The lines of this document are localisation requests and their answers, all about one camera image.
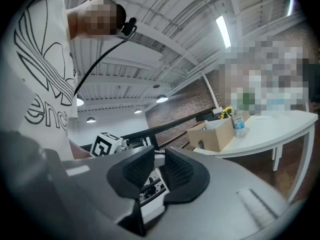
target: white table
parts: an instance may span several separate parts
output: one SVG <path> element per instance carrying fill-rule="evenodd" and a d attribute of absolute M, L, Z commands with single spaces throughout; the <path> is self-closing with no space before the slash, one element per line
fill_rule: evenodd
<path fill-rule="evenodd" d="M 282 156 L 283 145 L 304 136 L 299 168 L 288 194 L 288 200 L 291 202 L 301 186 L 309 166 L 317 120 L 317 114 L 299 110 L 271 111 L 267 115 L 253 115 L 245 122 L 245 138 L 233 137 L 220 152 L 200 148 L 195 148 L 193 151 L 219 158 L 234 158 L 273 150 L 273 170 L 275 171 Z"/>

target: water bottle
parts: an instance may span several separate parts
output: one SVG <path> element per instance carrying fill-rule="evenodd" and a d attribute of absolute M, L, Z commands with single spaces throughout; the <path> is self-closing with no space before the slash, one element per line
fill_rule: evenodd
<path fill-rule="evenodd" d="M 127 140 L 126 140 L 126 139 L 123 139 L 123 140 L 121 141 L 121 145 L 119 145 L 119 146 L 116 147 L 115 152 L 116 152 L 116 153 L 119 153 L 119 152 L 126 151 L 126 150 L 128 150 Z"/>
<path fill-rule="evenodd" d="M 127 150 L 132 150 L 132 145 L 130 144 L 130 140 L 126 139 L 126 146 L 127 146 Z"/>
<path fill-rule="evenodd" d="M 236 107 L 232 108 L 232 119 L 235 126 L 235 136 L 239 139 L 246 137 L 245 121 L 241 111 Z"/>

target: black cable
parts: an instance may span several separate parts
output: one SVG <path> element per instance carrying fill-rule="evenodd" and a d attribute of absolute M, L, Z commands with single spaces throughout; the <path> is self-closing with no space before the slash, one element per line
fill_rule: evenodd
<path fill-rule="evenodd" d="M 95 61 L 95 63 L 92 64 L 92 66 L 91 66 L 91 67 L 89 68 L 89 70 L 85 73 L 84 77 L 81 79 L 80 83 L 79 83 L 78 86 L 76 87 L 73 96 L 75 96 L 75 95 L 77 94 L 77 92 L 79 91 L 80 87 L 82 86 L 82 84 L 84 83 L 84 81 L 87 79 L 87 77 L 89 76 L 89 74 L 91 73 L 91 71 L 96 67 L 96 65 L 97 65 L 105 56 L 107 56 L 110 52 L 112 52 L 114 49 L 116 49 L 119 45 L 122 45 L 123 43 L 127 42 L 127 41 L 134 35 L 134 33 L 136 32 L 136 30 L 137 30 L 137 26 L 134 26 L 133 32 L 131 33 L 131 35 L 130 35 L 127 39 L 125 39 L 125 40 L 117 43 L 115 46 L 113 46 L 112 48 L 110 48 L 109 50 L 107 50 L 104 54 L 102 54 L 102 55 L 100 56 L 100 58 L 98 58 L 98 59 Z"/>
<path fill-rule="evenodd" d="M 157 183 L 159 183 L 161 181 L 160 178 L 157 178 L 155 181 L 151 182 L 149 185 L 144 185 L 141 190 L 140 190 L 140 193 L 144 193 L 146 192 L 146 190 L 148 188 L 151 188 L 152 186 L 156 185 Z"/>

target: white t-shirt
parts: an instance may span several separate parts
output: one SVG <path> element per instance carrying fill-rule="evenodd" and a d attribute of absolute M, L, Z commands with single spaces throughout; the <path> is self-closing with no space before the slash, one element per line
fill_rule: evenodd
<path fill-rule="evenodd" d="M 77 74 L 70 52 L 64 0 L 28 0 L 1 42 L 1 59 L 34 93 L 19 132 L 72 160 L 68 122 L 78 117 Z"/>

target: cardboard box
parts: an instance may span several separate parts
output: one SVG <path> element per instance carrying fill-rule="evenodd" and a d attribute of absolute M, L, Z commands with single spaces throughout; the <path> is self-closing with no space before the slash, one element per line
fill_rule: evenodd
<path fill-rule="evenodd" d="M 215 121 L 205 121 L 187 130 L 190 145 L 200 148 L 202 141 L 205 150 L 222 151 L 235 135 L 232 119 L 226 118 Z"/>
<path fill-rule="evenodd" d="M 244 121 L 247 121 L 251 117 L 251 115 L 249 111 L 242 111 L 242 117 Z"/>

